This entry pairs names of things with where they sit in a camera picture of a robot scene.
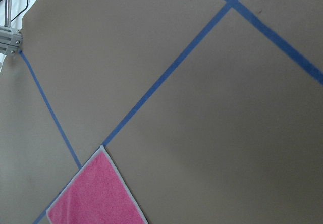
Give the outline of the pink towel with grey hem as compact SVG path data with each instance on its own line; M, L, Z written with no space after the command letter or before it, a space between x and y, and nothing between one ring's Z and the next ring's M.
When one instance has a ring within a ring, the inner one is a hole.
M101 146L46 211L50 223L147 223Z

